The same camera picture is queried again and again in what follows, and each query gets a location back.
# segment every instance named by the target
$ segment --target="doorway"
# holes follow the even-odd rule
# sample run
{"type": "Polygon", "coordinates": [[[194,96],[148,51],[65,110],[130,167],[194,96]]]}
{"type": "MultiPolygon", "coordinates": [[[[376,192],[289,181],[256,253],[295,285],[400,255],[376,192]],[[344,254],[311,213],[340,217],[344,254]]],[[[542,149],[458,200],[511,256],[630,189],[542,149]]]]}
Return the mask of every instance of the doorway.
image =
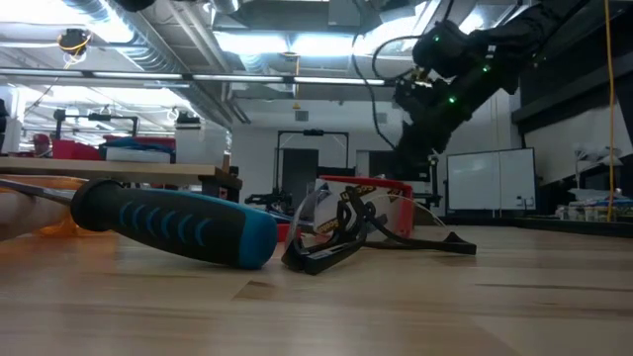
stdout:
{"type": "Polygon", "coordinates": [[[293,195],[296,209],[317,178],[318,150],[284,148],[283,151],[281,187],[293,195]]]}

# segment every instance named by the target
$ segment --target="wooden table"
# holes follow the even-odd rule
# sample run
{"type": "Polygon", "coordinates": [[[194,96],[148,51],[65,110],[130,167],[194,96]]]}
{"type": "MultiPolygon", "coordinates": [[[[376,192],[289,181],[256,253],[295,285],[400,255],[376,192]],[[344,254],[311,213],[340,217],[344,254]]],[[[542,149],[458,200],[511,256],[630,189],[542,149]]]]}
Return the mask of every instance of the wooden table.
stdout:
{"type": "Polygon", "coordinates": [[[476,257],[363,249],[313,277],[124,237],[0,243],[2,355],[631,355],[633,240],[459,227],[476,257]]]}
{"type": "Polygon", "coordinates": [[[79,178],[112,178],[121,182],[174,185],[202,184],[203,194],[217,196],[220,187],[239,201],[241,181],[220,168],[202,164],[166,164],[0,157],[0,173],[45,174],[79,178]]]}

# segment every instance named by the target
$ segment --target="fluorescent light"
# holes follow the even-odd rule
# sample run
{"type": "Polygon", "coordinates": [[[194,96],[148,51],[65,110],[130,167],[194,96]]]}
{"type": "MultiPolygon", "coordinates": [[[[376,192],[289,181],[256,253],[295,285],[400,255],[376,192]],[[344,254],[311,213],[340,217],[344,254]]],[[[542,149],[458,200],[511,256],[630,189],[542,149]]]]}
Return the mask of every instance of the fluorescent light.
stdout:
{"type": "MultiPolygon", "coordinates": [[[[365,82],[363,79],[354,78],[321,78],[321,77],[295,77],[296,83],[306,84],[355,84],[363,85],[365,82]]],[[[371,86],[385,85],[385,81],[382,79],[367,79],[367,83],[371,86]]]]}
{"type": "Polygon", "coordinates": [[[189,88],[189,83],[143,83],[146,88],[189,88]]]}
{"type": "Polygon", "coordinates": [[[194,74],[194,80],[232,81],[248,83],[282,83],[284,77],[269,75],[224,75],[224,74],[194,74]]]}
{"type": "Polygon", "coordinates": [[[227,34],[214,32],[220,48],[235,54],[282,53],[288,51],[288,44],[277,34],[227,34]]]}
{"type": "MultiPolygon", "coordinates": [[[[410,35],[422,35],[424,33],[424,30],[428,26],[428,23],[431,21],[431,18],[435,14],[435,11],[437,11],[437,7],[439,6],[440,2],[441,0],[431,0],[430,2],[428,2],[428,6],[423,9],[419,9],[419,6],[422,4],[415,7],[415,14],[419,17],[419,21],[417,22],[417,25],[413,27],[413,30],[411,30],[410,35]],[[424,13],[419,16],[418,11],[422,10],[424,11],[424,13]]],[[[402,50],[411,49],[416,43],[417,40],[405,40],[402,50]]]]}
{"type": "Polygon", "coordinates": [[[348,35],[298,35],[291,51],[304,56],[346,56],[352,52],[348,35]]]}
{"type": "Polygon", "coordinates": [[[459,30],[468,35],[474,30],[480,29],[484,25],[484,18],[479,14],[472,12],[466,20],[460,25],[459,30]]]}
{"type": "Polygon", "coordinates": [[[431,0],[428,6],[426,2],[422,2],[415,6],[415,16],[403,17],[386,22],[370,31],[362,38],[362,41],[361,39],[357,41],[354,53],[373,53],[379,45],[387,40],[400,36],[421,35],[421,32],[426,28],[431,17],[435,14],[440,2],[440,0],[431,0]]]}
{"type": "Polygon", "coordinates": [[[138,132],[137,134],[161,134],[161,135],[175,135],[173,132],[138,132]]]}
{"type": "Polygon", "coordinates": [[[112,126],[110,126],[108,124],[102,123],[102,122],[97,122],[97,126],[102,128],[102,129],[110,130],[110,131],[113,131],[115,129],[114,127],[112,127],[112,126]]]}
{"type": "Polygon", "coordinates": [[[107,15],[100,12],[99,20],[94,20],[92,17],[82,14],[88,18],[88,29],[109,43],[124,44],[130,42],[134,38],[135,33],[126,25],[107,0],[99,0],[99,2],[106,10],[105,13],[107,15]]]}
{"type": "Polygon", "coordinates": [[[150,79],[150,80],[182,80],[182,75],[175,73],[144,73],[144,72],[101,72],[92,73],[98,78],[116,79],[150,79]]]}
{"type": "Polygon", "coordinates": [[[55,69],[25,69],[25,68],[0,68],[2,75],[35,75],[51,77],[81,77],[83,74],[78,70],[55,70],[55,69]]]}
{"type": "Polygon", "coordinates": [[[103,40],[110,43],[126,43],[132,40],[134,32],[123,22],[108,0],[98,0],[105,11],[99,11],[99,20],[73,9],[59,0],[15,1],[11,11],[0,12],[0,23],[17,22],[30,24],[68,24],[87,27],[103,40]]]}

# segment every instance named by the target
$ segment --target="cable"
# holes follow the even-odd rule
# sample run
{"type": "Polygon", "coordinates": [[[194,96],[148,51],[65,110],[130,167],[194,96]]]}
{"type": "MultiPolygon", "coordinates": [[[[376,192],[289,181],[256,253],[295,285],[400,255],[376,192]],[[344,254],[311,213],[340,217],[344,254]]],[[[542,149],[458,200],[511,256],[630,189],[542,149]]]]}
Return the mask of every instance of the cable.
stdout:
{"type": "MultiPolygon", "coordinates": [[[[75,51],[75,54],[74,54],[72,57],[70,57],[70,60],[68,60],[68,61],[64,60],[64,61],[65,61],[65,63],[66,63],[66,64],[63,66],[63,69],[64,69],[64,70],[65,70],[65,69],[68,69],[68,68],[69,68],[71,65],[73,65],[73,64],[77,64],[77,63],[79,63],[79,62],[81,62],[81,61],[85,60],[85,57],[86,57],[86,56],[84,56],[84,58],[83,58],[82,60],[79,60],[79,61],[77,61],[77,60],[76,60],[76,57],[77,57],[77,55],[79,54],[79,52],[80,52],[80,51],[81,51],[81,50],[82,50],[82,49],[83,49],[86,45],[88,45],[88,42],[89,42],[89,41],[90,41],[90,36],[88,36],[88,39],[87,39],[86,41],[84,41],[82,44],[80,44],[79,46],[77,46],[77,45],[76,45],[76,46],[74,46],[74,47],[71,47],[71,48],[70,48],[70,49],[76,49],[76,51],[75,51]]],[[[30,114],[30,113],[31,113],[31,111],[32,111],[32,110],[34,110],[34,109],[35,109],[35,108],[36,108],[36,107],[37,107],[37,106],[38,106],[38,105],[42,102],[42,100],[44,99],[44,97],[45,97],[46,95],[48,95],[48,93],[50,92],[50,90],[52,89],[52,87],[53,87],[53,86],[55,86],[55,84],[57,84],[57,81],[59,81],[59,77],[56,77],[56,78],[55,78],[55,80],[52,82],[52,84],[50,84],[50,85],[46,88],[46,90],[44,90],[44,92],[42,93],[42,95],[40,96],[40,98],[38,98],[38,100],[36,100],[35,102],[33,102],[33,104],[31,104],[31,105],[30,105],[27,109],[25,109],[25,111],[24,111],[24,117],[26,117],[28,114],[30,114]]]]}
{"type": "Polygon", "coordinates": [[[455,0],[450,0],[450,2],[448,3],[448,8],[446,9],[446,14],[444,14],[444,21],[448,20],[448,16],[451,14],[451,11],[453,10],[453,3],[455,2],[455,0]]]}
{"type": "MultiPolygon", "coordinates": [[[[358,4],[358,0],[353,0],[353,1],[354,1],[354,5],[356,6],[356,9],[358,10],[358,14],[361,16],[361,19],[362,19],[363,15],[362,15],[361,7],[358,4]]],[[[360,32],[362,28],[363,28],[362,26],[358,27],[358,31],[356,31],[356,34],[354,35],[354,39],[352,40],[352,65],[354,66],[354,71],[356,71],[356,75],[358,75],[363,80],[363,82],[365,82],[365,87],[367,87],[367,91],[369,91],[369,97],[372,101],[372,120],[374,121],[374,129],[376,129],[376,134],[378,134],[378,136],[382,138],[383,141],[386,142],[392,150],[396,150],[396,146],[391,141],[389,141],[389,139],[380,131],[380,125],[378,124],[378,114],[376,112],[376,94],[374,93],[374,88],[372,88],[372,86],[369,85],[367,78],[365,78],[363,73],[360,71],[360,68],[358,67],[358,61],[356,60],[356,54],[354,53],[354,48],[356,47],[356,41],[358,40],[358,37],[360,36],[360,32]]]]}
{"type": "Polygon", "coordinates": [[[615,191],[614,181],[614,156],[613,146],[613,118],[615,112],[615,79],[613,75],[613,54],[611,51],[611,16],[609,11],[609,0],[604,0],[604,17],[606,19],[606,60],[609,68],[609,207],[606,220],[611,222],[613,217],[613,193],[615,191]]]}
{"type": "Polygon", "coordinates": [[[383,79],[383,80],[396,80],[396,79],[398,79],[400,77],[403,77],[403,76],[413,72],[413,68],[411,68],[411,69],[408,69],[408,70],[406,70],[406,71],[404,71],[404,72],[402,72],[402,73],[400,73],[400,74],[398,74],[396,76],[386,77],[386,76],[381,75],[378,72],[378,69],[376,68],[376,61],[378,59],[378,55],[380,54],[380,52],[383,50],[383,48],[386,45],[388,45],[390,43],[394,43],[396,41],[402,41],[402,40],[413,40],[413,39],[419,40],[420,37],[422,37],[422,35],[400,36],[400,37],[396,37],[396,38],[390,39],[390,40],[384,42],[383,44],[379,45],[378,48],[376,48],[376,51],[374,51],[374,54],[372,55],[372,72],[374,72],[374,75],[376,75],[376,77],[378,77],[380,79],[383,79]]]}
{"type": "Polygon", "coordinates": [[[65,47],[63,45],[60,44],[61,42],[61,36],[57,37],[57,44],[59,45],[59,48],[63,49],[63,50],[76,50],[79,49],[81,50],[83,47],[85,47],[86,45],[88,45],[88,43],[90,42],[90,39],[92,38],[92,34],[88,35],[86,37],[86,40],[78,45],[74,45],[72,47],[65,47]]]}

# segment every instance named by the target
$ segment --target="screwdriver handle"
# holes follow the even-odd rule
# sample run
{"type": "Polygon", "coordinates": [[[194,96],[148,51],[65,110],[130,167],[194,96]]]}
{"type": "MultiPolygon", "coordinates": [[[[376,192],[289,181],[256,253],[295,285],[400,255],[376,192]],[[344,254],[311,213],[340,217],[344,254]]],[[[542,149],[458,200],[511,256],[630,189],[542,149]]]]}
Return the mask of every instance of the screwdriver handle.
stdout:
{"type": "Polygon", "coordinates": [[[277,224],[262,211],[193,193],[126,189],[108,179],[84,184],[70,211],[83,228],[238,268],[260,268],[277,244],[277,224]]]}

